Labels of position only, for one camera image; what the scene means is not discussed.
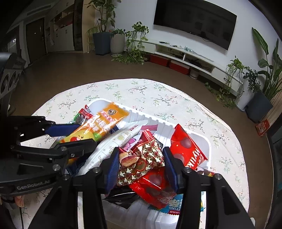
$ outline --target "tv stand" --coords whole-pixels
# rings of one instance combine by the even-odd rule
[[[144,52],[164,56],[189,65],[191,68],[198,69],[200,71],[200,75],[208,78],[220,86],[223,86],[225,83],[227,83],[228,76],[225,72],[226,67],[217,64],[213,60],[203,57],[202,55],[186,51],[184,48],[181,49],[174,47],[171,44],[160,43],[157,40],[149,39],[148,41],[142,41],[142,44],[144,48],[140,48],[140,50]],[[233,77],[230,92],[237,96],[237,91],[241,85],[241,80],[236,76]]]

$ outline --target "red storage box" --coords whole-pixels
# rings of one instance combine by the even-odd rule
[[[171,68],[175,71],[181,72],[185,75],[188,75],[190,73],[190,67],[189,66],[182,64],[182,63],[179,63],[179,62],[174,61],[174,60],[172,60],[169,63],[169,68]]]
[[[150,55],[150,62],[160,64],[162,66],[167,66],[169,60],[170,60],[169,58],[166,58],[164,56],[159,56],[159,55],[155,55],[155,54]]]

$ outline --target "brown floor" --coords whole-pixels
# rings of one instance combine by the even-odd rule
[[[204,84],[169,68],[146,62],[142,65],[112,62],[94,53],[49,54],[26,69],[10,104],[14,115],[31,115],[46,100],[70,88],[104,80],[146,78],[184,91],[223,119],[240,141],[250,189],[249,216],[263,229],[272,197],[272,164],[266,137],[259,137],[245,113],[228,109],[215,100]]]

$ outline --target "brown patterned wrapper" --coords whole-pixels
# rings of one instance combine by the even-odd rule
[[[154,167],[164,166],[161,147],[149,130],[143,131],[138,143],[126,152],[120,148],[118,186],[128,185]]]

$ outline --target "blue snack package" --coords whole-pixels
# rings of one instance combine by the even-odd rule
[[[183,199],[183,194],[178,194],[168,202],[168,205],[165,208],[157,209],[153,205],[150,205],[148,209],[156,210],[170,215],[180,215],[182,199]],[[204,209],[205,208],[203,207],[203,203],[201,200],[201,212],[203,212]]]

